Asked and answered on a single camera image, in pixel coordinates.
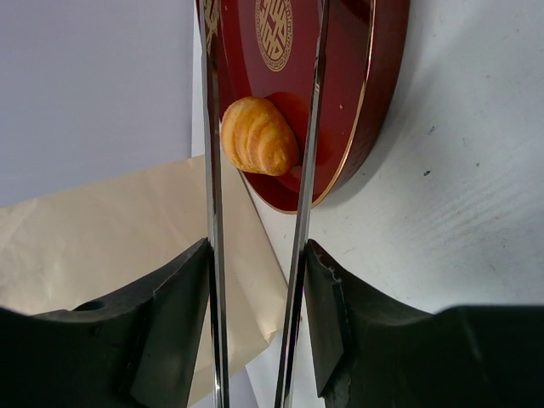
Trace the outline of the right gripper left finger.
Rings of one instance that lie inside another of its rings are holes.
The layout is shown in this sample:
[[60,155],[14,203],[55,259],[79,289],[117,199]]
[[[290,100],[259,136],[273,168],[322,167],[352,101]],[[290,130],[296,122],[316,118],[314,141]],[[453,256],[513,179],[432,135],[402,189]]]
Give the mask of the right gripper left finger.
[[1,311],[4,407],[185,407],[209,296],[210,245],[73,310]]

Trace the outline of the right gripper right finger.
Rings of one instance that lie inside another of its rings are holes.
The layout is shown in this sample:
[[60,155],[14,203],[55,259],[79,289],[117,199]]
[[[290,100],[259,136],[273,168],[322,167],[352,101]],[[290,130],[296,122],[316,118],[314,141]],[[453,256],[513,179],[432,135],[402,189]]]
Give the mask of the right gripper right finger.
[[307,247],[316,390],[329,407],[540,407],[543,309],[462,305],[429,314]]

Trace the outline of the beige paper bag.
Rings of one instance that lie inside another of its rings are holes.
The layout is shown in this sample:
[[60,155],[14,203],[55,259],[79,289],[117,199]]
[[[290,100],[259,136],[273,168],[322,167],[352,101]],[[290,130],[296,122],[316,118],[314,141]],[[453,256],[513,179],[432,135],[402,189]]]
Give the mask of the beige paper bag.
[[[200,240],[208,241],[203,157],[5,207],[1,311],[76,309],[156,271]],[[212,391],[212,370],[205,313],[188,404]]]

